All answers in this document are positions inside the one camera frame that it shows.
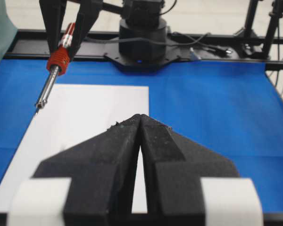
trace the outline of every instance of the white paper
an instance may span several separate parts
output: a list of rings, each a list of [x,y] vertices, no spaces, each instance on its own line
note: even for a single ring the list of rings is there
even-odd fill
[[[136,178],[133,192],[132,213],[147,213],[146,185],[143,172],[143,157],[140,150],[137,160]]]
[[[19,185],[32,176],[40,161],[136,113],[149,115],[148,87],[55,84],[49,102],[31,121],[0,184],[0,212],[8,212]],[[143,176],[137,178],[138,193],[145,192]],[[134,200],[133,211],[146,210],[145,203]]]
[[[249,178],[201,178],[206,226],[263,226],[257,191]]]
[[[71,178],[31,178],[21,183],[7,226],[64,226],[63,209]]]

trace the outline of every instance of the blue tablecloth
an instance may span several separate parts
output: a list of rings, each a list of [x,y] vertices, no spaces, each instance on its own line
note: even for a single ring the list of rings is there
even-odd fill
[[[0,181],[34,114],[45,65],[0,63]],[[283,102],[264,68],[199,61],[124,72],[110,62],[72,62],[57,82],[149,86],[150,116],[232,159],[253,179],[264,212],[275,212],[283,211]]]

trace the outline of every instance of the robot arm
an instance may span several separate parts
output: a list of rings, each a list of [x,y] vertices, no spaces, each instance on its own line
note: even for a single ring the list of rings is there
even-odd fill
[[[103,0],[71,0],[80,4],[69,58],[72,60],[80,48],[83,39],[92,28],[101,10],[120,14],[129,24],[155,27],[158,16],[164,7],[164,0],[123,0],[123,7],[104,3]],[[66,10],[67,0],[40,0],[43,20],[48,35],[48,46],[52,54],[58,48],[61,26]]]

